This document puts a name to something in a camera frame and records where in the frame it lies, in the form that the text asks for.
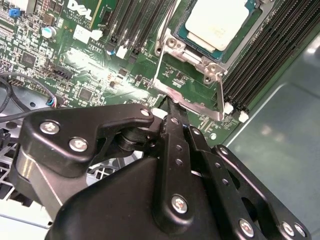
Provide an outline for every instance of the gray metal panel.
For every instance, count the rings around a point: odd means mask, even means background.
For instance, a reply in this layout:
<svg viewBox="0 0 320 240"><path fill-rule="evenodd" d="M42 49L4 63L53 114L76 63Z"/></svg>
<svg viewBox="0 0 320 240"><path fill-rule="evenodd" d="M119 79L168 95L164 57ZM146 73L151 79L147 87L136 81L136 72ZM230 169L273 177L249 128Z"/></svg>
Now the gray metal panel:
<svg viewBox="0 0 320 240"><path fill-rule="evenodd" d="M320 35L226 145L320 240Z"/></svg>

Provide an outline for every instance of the blue component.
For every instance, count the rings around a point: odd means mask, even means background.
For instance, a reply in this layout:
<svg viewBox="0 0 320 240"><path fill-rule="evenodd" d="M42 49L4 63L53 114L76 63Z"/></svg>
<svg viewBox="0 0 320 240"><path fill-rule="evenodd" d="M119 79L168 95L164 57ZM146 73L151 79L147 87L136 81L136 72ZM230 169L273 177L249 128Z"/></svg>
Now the blue component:
<svg viewBox="0 0 320 240"><path fill-rule="evenodd" d="M8 15L11 18L17 18L21 16L21 11L18 8L9 9Z"/></svg>

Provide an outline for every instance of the silver screw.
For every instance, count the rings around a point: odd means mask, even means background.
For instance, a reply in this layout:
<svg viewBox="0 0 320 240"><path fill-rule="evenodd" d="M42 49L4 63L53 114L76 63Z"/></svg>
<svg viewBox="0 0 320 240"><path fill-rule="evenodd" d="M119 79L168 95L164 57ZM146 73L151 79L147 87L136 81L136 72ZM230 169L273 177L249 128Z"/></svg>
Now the silver screw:
<svg viewBox="0 0 320 240"><path fill-rule="evenodd" d="M306 237L306 233L305 231L302 229L302 227L300 227L298 224L294 225L295 229L298 231L298 233L300 233L304 238Z"/></svg>
<svg viewBox="0 0 320 240"><path fill-rule="evenodd" d="M69 146L73 151L79 152L79 153L82 153L88 149L88 144L86 140L80 137L71 139L69 142Z"/></svg>
<svg viewBox="0 0 320 240"><path fill-rule="evenodd" d="M40 130L45 134L54 135L59 132L60 127L52 121L45 121L40 124Z"/></svg>
<svg viewBox="0 0 320 240"><path fill-rule="evenodd" d="M220 151L224 154L224 155L228 155L228 151L227 149L225 149L224 147L220 147Z"/></svg>
<svg viewBox="0 0 320 240"><path fill-rule="evenodd" d="M198 129L196 129L196 128L194 128L194 129L193 129L193 132L194 132L195 134L197 134L197 135L200 135L199 130L198 130Z"/></svg>
<svg viewBox="0 0 320 240"><path fill-rule="evenodd" d="M184 200L180 196L173 196L171 204L173 208L180 214L185 214L188 211L188 205L186 203L186 200Z"/></svg>
<svg viewBox="0 0 320 240"><path fill-rule="evenodd" d="M292 227L291 227L288 223L286 223L286 222L284 221L284 222L282 223L282 226L283 226L285 232L286 232L287 234L289 234L291 237L293 237L293 236L295 235L294 230L292 229Z"/></svg>
<svg viewBox="0 0 320 240"><path fill-rule="evenodd" d="M146 117L149 117L149 116L150 116L150 113L149 113L147 110L145 110L145 109L141 109L141 113L142 113L142 115L144 115L144 116L146 116Z"/></svg>
<svg viewBox="0 0 320 240"><path fill-rule="evenodd" d="M174 38L169 38L167 41L166 41L166 44L169 48L173 49L176 45L177 45L177 40L174 39Z"/></svg>
<svg viewBox="0 0 320 240"><path fill-rule="evenodd" d="M247 220L240 219L239 225L245 235L247 235L249 238L254 237L255 235L254 229L252 228L252 226Z"/></svg>
<svg viewBox="0 0 320 240"><path fill-rule="evenodd" d="M217 138L217 134L212 133L212 134L210 135L210 139L211 139L211 140L216 140L216 138Z"/></svg>

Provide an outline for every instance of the integrated circuit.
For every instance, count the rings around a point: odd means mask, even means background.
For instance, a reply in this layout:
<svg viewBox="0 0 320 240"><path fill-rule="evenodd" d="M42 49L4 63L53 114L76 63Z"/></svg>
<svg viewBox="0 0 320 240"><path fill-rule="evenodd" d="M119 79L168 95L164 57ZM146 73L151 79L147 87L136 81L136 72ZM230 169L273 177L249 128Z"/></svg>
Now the integrated circuit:
<svg viewBox="0 0 320 240"><path fill-rule="evenodd" d="M81 100L84 100L84 101L90 101L91 97L92 97L93 93L85 88L82 88L80 93L79 93L79 98Z"/></svg>
<svg viewBox="0 0 320 240"><path fill-rule="evenodd" d="M36 60L37 58L33 55L31 55L28 52L23 52L20 63L24 66L26 66L27 68L33 68L36 64Z"/></svg>

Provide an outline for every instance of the hex bolt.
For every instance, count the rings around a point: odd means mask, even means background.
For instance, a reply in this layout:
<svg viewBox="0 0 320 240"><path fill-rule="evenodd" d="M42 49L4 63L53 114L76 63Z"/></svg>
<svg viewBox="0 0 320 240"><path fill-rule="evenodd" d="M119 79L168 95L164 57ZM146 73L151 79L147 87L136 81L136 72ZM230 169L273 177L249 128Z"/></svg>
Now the hex bolt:
<svg viewBox="0 0 320 240"><path fill-rule="evenodd" d="M171 199L171 204L179 214L185 214L188 211L188 205L183 197L175 195Z"/></svg>
<svg viewBox="0 0 320 240"><path fill-rule="evenodd" d="M255 235L254 229L252 228L252 226L247 220L240 219L239 225L245 235L247 235L249 238L254 237Z"/></svg>
<svg viewBox="0 0 320 240"><path fill-rule="evenodd" d="M294 230L292 229L292 227L291 227L288 223L286 223L286 222L284 221L284 222L282 223L282 226L283 226L285 232L286 232L288 235L290 235L291 237L293 237L293 236L295 235Z"/></svg>
<svg viewBox="0 0 320 240"><path fill-rule="evenodd" d="M45 121L40 124L40 130L45 134L54 135L60 131L60 127L52 121Z"/></svg>
<svg viewBox="0 0 320 240"><path fill-rule="evenodd" d="M88 144L86 140L80 137L75 137L71 139L69 142L69 146L73 151L79 152L79 153L82 153L88 149Z"/></svg>
<svg viewBox="0 0 320 240"><path fill-rule="evenodd" d="M298 231L298 233L300 233L304 238L307 236L305 231L298 224L295 224L294 227Z"/></svg>

